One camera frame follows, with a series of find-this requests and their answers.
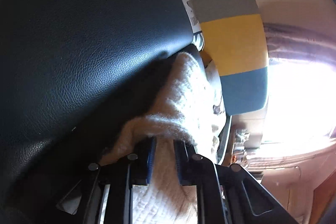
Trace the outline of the cream knitted sweater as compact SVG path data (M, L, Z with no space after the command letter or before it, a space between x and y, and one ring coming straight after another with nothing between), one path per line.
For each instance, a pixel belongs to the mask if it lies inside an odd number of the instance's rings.
M173 142L192 144L215 161L221 125L214 104L213 87L198 62L179 53L149 111L126 122L102 156L101 165L114 163L145 137L157 139L151 182L133 188L133 223L197 223L196 188L179 184Z

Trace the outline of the black leather sofa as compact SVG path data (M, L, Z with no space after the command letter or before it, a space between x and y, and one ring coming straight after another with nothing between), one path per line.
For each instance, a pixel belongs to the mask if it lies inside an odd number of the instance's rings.
M193 32L181 0L1 0L1 223L55 223L56 203L147 76Z

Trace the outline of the grey yellow blue chair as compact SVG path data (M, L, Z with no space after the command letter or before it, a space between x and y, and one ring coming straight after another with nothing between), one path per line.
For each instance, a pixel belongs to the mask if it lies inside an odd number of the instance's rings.
M205 39L203 55L219 72L228 115L267 101L268 50L256 0L191 0Z

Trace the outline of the brown curtain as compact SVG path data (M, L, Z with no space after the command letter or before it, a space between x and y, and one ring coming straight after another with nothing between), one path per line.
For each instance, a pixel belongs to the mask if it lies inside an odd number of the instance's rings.
M270 58L314 61L335 67L335 39L287 24L263 26Z

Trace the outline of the white printed pillow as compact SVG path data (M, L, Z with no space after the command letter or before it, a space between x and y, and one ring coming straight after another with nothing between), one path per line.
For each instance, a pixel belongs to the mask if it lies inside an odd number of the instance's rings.
M219 78L217 68L215 66L212 58L205 53L203 50L205 47L205 38L201 29L201 24L195 15L193 4L191 0L182 0L182 3L185 7L191 28L193 30L193 42L192 44L196 46L197 50L200 52L203 65L205 67L205 73L208 79L208 82L213 86L214 91L214 105L213 110L215 115L225 114L226 110L224 107L224 101L222 96L222 85Z

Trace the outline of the window with frame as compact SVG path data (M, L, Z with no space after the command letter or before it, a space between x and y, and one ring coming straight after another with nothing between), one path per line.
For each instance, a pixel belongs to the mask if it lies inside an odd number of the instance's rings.
M335 130L335 67L270 59L262 129L260 148L270 156L294 156L329 147Z

